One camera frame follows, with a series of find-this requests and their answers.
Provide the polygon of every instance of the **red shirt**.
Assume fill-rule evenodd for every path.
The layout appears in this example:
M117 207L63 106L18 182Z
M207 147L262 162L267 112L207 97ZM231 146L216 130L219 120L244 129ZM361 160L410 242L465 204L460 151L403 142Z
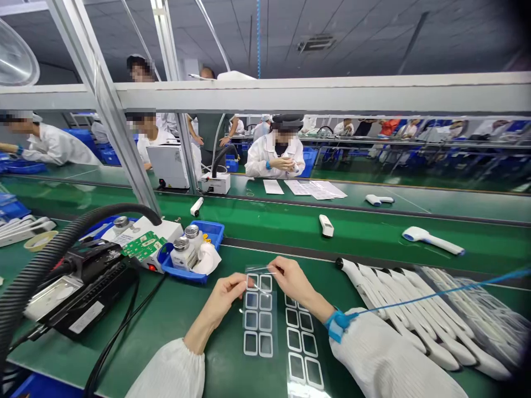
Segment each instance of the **red shirt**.
M397 128L400 119L391 119L382 124L382 131L380 134L390 137L393 134L393 131Z

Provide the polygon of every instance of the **floor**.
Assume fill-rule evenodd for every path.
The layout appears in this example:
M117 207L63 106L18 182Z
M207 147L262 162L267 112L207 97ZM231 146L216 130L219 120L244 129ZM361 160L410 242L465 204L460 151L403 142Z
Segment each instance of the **floor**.
M446 173L436 167L416 168L383 165L374 159L350 157L347 163L339 161L320 162L314 166L312 179L364 182L370 184L402 185L428 188L449 188L467 191L505 192L531 195L531 175L526 178L506 177L479 180L476 172ZM240 161L239 173L245 173L245 163Z

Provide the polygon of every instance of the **white bottle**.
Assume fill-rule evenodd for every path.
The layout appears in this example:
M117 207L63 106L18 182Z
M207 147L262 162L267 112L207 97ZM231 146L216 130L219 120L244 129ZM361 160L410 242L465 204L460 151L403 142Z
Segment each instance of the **white bottle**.
M190 245L199 252L199 246L203 243L203 232L199 230L199 227L195 224L189 225L184 230L184 234L190 241Z
M170 252L173 268L181 268L190 271L197 263L197 250L190 244L186 236L177 238Z

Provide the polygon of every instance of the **black cable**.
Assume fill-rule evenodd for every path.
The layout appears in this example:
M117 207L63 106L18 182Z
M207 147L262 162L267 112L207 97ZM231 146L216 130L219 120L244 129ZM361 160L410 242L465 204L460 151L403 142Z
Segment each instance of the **black cable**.
M160 279L160 281L155 285L153 290L149 293L149 295L142 301L142 303L137 307L136 310L125 320L125 322L122 321L122 324L120 325L120 328L116 331L114 336L109 340L105 348L103 349L102 353L100 354L100 357L98 358L98 361L92 368L92 372L90 376L88 377L87 384L85 385L85 389L83 390L83 398L92 398L94 396L94 393L97 389L97 380L100 375L101 369L103 368L103 364L105 360L107 359L107 356L109 355L109 352L111 351L112 346L114 345L114 342L118 338L119 334L122 332L122 330L129 324L129 322L135 317L135 315L144 307L144 305L153 297L153 295L159 290L160 286L162 285L162 282L166 279L168 274L164 274L163 277Z

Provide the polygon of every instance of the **metal lid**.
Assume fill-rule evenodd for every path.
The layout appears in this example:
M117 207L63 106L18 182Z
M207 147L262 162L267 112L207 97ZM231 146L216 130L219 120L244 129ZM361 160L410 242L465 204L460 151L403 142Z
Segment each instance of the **metal lid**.
M188 246L190 246L190 241L188 240L187 237L177 238L175 242L173 243L173 247L178 252L182 252L183 250L186 250Z
M127 224L129 224L129 218L127 216L121 216L115 219L112 223L118 228L126 227Z
M184 230L184 234L188 239L194 239L199 235L199 227L195 224L189 225Z

